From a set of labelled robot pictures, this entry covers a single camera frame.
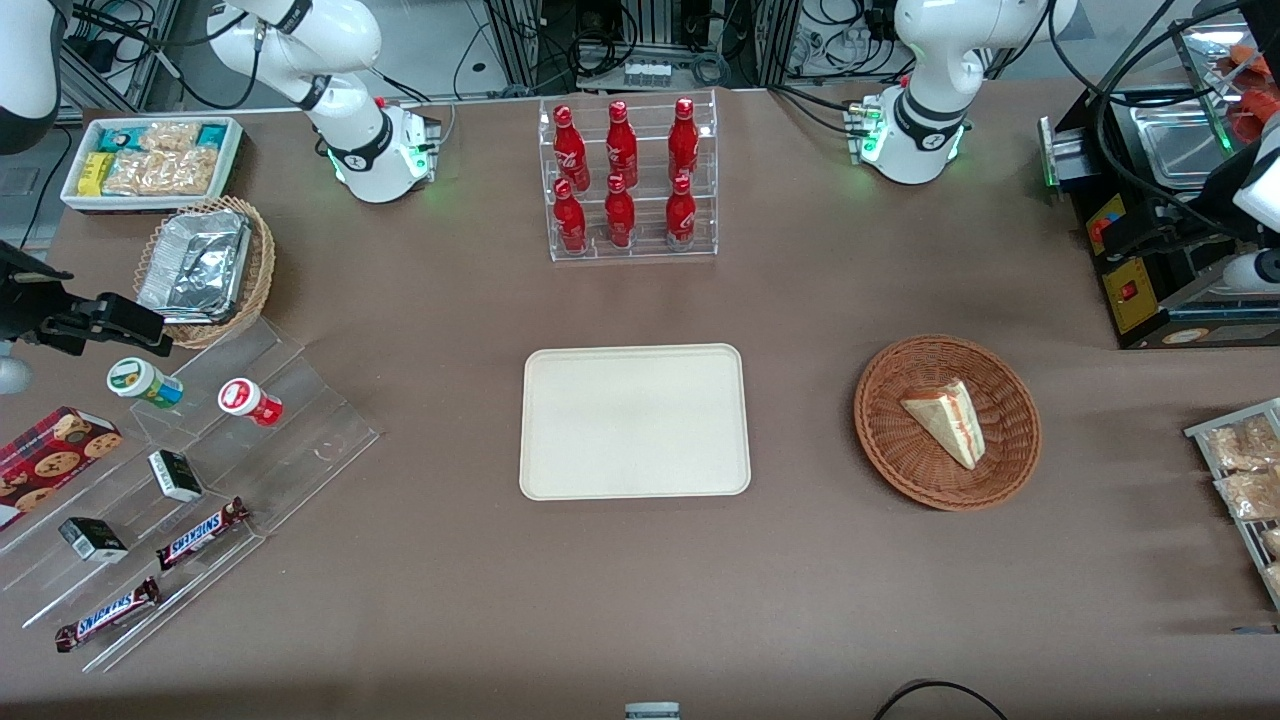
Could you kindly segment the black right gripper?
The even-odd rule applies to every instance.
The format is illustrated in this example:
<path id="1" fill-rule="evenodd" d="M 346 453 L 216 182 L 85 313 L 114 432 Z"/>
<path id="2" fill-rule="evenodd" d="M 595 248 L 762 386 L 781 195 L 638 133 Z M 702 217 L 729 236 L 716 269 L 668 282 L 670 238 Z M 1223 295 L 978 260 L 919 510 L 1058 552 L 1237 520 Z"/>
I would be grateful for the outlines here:
<path id="1" fill-rule="evenodd" d="M 120 296 L 101 293 L 70 310 L 64 281 L 73 279 L 23 250 L 1 242 L 1 340 L 15 342 L 40 328 L 40 343 L 81 356 L 88 342 L 115 342 L 155 356 L 172 354 L 165 318 Z"/>

